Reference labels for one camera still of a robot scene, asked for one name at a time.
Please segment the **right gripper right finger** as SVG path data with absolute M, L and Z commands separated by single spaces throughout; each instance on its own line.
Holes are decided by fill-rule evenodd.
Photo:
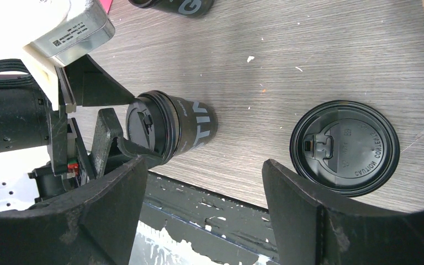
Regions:
M 262 179 L 281 264 L 424 264 L 424 211 L 358 202 L 272 159 Z

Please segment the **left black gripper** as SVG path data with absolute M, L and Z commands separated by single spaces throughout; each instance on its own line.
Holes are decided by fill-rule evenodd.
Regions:
M 49 163 L 32 171 L 40 190 L 72 190 L 88 181 L 88 155 L 75 119 L 82 107 L 128 105 L 135 96 L 89 55 L 58 68 L 57 99 L 50 102 L 21 60 L 0 60 L 0 153 L 47 147 Z M 113 108 L 100 109 L 89 158 L 99 178 L 136 157 L 147 168 L 163 158 L 124 137 Z

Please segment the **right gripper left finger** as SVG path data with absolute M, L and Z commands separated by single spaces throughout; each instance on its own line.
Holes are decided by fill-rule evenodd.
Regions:
M 0 212 L 0 264 L 128 264 L 147 184 L 135 157 L 27 210 Z

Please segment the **black lidded coffee cup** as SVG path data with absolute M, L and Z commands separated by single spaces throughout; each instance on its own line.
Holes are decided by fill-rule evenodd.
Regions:
M 160 156 L 154 167 L 209 143 L 218 124 L 210 106 L 161 91 L 140 94 L 126 114 L 128 139 Z

